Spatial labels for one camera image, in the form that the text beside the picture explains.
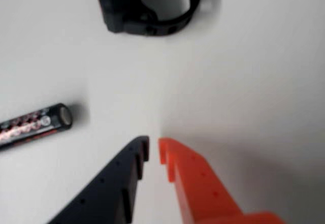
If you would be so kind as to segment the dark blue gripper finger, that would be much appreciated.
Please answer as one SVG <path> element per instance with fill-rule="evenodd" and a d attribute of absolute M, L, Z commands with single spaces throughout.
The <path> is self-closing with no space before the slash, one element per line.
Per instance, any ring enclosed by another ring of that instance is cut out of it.
<path fill-rule="evenodd" d="M 149 137 L 131 140 L 50 223 L 132 223 Z"/>

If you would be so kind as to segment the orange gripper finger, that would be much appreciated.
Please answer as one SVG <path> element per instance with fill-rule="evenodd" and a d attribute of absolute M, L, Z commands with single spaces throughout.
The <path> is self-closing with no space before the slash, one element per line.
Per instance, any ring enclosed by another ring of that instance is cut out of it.
<path fill-rule="evenodd" d="M 283 223 L 271 212 L 243 213 L 198 152 L 172 138 L 159 138 L 158 144 L 183 223 Z"/>

